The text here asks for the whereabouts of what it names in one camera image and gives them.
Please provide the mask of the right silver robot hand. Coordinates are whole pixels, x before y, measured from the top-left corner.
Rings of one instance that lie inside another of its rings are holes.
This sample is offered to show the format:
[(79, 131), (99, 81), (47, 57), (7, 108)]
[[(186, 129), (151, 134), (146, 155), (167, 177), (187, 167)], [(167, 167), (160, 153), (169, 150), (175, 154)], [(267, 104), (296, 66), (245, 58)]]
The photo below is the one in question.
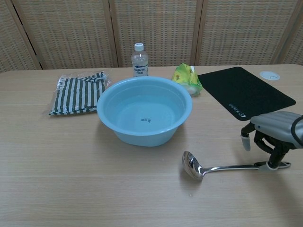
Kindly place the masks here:
[(259, 171), (275, 171), (289, 167), (282, 161), (289, 150), (303, 148), (303, 116), (297, 113), (277, 111), (253, 116), (241, 129), (242, 144), (250, 151), (250, 133), (255, 132), (254, 142), (270, 154), (265, 163), (258, 163)]

